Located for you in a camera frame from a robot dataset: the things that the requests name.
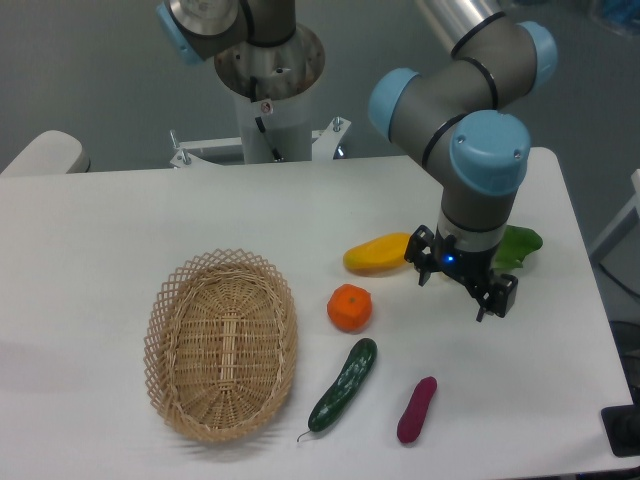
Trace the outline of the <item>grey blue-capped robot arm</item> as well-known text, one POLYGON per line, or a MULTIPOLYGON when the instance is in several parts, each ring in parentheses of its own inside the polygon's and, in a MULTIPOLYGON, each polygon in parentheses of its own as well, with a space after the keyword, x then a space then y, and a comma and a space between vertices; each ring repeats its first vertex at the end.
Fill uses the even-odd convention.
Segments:
MULTIPOLYGON (((503 108, 549 80, 557 47, 547 29, 512 22, 495 1, 424 1, 421 9, 451 63, 429 77, 392 70, 368 103, 375 129, 443 188, 436 229, 418 228, 404 257, 422 280, 443 273, 466 288, 481 315, 502 317, 518 281, 494 259, 531 148, 526 127, 503 108)), ((325 55, 297 21, 294 2, 163 1, 156 13, 183 61, 212 60, 240 98, 247 162, 311 157, 303 98, 325 55)))

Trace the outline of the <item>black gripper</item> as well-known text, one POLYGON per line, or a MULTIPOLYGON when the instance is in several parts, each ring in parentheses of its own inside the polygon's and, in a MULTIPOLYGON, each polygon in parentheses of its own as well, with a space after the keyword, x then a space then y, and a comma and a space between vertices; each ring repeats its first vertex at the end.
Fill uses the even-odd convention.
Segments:
POLYGON ((404 259, 418 273, 420 286, 432 273, 440 272, 475 295, 477 322, 486 315, 504 318, 515 303, 518 288, 516 276, 492 273, 505 230, 505 224, 487 231, 466 230, 441 213, 435 232, 420 225, 409 237, 404 259))

